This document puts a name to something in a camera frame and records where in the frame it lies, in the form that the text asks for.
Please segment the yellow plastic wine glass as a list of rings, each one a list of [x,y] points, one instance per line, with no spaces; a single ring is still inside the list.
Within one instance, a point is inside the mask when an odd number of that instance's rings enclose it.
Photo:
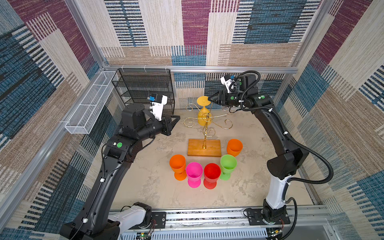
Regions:
[[[210,125],[212,122],[212,115],[210,110],[207,109],[207,106],[211,104],[207,96],[201,96],[197,99],[197,104],[202,106],[198,112],[198,123],[200,126],[204,127],[206,124]]]

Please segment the orange front wine glass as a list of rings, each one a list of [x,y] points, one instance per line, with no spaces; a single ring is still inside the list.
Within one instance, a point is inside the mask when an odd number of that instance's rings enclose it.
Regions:
[[[174,177],[178,181],[183,181],[187,178],[186,173],[186,158],[183,155],[174,155],[170,159],[170,167],[174,172]]]

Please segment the orange wine glass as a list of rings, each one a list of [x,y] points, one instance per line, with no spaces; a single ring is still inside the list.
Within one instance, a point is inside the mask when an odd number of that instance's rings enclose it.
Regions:
[[[186,173],[186,158],[183,155],[174,155],[170,159],[170,167],[174,172],[174,177],[178,181],[183,181],[187,178]]]
[[[228,141],[227,153],[234,157],[237,157],[243,149],[243,143],[237,139],[231,139]]]

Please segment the pink plastic wine glass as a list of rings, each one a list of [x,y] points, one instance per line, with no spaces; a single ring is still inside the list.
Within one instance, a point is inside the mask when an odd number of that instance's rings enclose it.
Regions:
[[[201,177],[203,175],[203,167],[201,164],[192,162],[186,168],[188,185],[191,188],[198,188],[201,185]]]

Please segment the orange back wine glass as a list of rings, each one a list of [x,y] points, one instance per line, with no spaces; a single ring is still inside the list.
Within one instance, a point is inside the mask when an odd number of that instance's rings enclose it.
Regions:
[[[237,157],[243,149],[243,143],[237,139],[231,139],[228,141],[227,153],[234,157]]]

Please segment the red plastic wine glass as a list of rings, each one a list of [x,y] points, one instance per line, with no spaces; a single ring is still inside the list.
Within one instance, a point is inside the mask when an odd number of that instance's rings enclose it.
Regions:
[[[221,168],[219,165],[210,163],[204,168],[204,186],[212,190],[217,186],[217,181],[221,176]]]

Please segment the green plastic wine glass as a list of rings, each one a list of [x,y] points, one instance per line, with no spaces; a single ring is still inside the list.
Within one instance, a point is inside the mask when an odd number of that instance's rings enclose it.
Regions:
[[[231,173],[237,167],[237,159],[232,155],[223,155],[220,160],[221,176],[220,179],[228,181],[231,177]]]

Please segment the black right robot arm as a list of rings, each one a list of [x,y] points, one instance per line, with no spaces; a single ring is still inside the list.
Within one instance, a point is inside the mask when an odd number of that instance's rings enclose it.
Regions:
[[[289,133],[282,118],[276,111],[275,103],[268,94],[260,93],[257,83],[261,74],[257,71],[245,71],[237,77],[225,75],[220,82],[225,86],[209,97],[209,101],[228,108],[236,107],[238,111],[252,113],[262,124],[270,137],[277,156],[267,161],[271,174],[270,189],[264,199],[263,208],[257,213],[248,210],[249,220],[261,217],[266,225],[276,224],[286,215],[286,194],[291,182],[321,185],[331,181],[334,176],[332,165],[319,153],[299,143]],[[309,154],[321,160],[328,169],[328,175],[322,180],[296,178],[297,170]]]

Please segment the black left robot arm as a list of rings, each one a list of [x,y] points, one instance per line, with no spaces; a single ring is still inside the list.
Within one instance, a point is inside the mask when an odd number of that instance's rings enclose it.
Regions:
[[[153,227],[152,208],[140,202],[112,217],[109,213],[125,174],[146,148],[143,141],[158,134],[170,136],[179,120],[177,115],[156,119],[142,104],[127,105],[102,151],[101,169],[83,208],[72,222],[62,225],[60,235],[69,240],[118,240],[132,227]]]

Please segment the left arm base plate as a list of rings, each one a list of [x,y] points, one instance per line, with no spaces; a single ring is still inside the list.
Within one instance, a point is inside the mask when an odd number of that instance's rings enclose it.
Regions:
[[[164,229],[166,227],[166,220],[166,212],[152,212],[148,229]]]

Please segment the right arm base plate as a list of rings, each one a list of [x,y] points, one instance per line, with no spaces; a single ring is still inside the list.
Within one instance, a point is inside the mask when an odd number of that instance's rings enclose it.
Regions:
[[[289,225],[291,223],[285,207],[277,210],[270,210],[268,208],[246,208],[243,214],[248,218],[250,226]]]

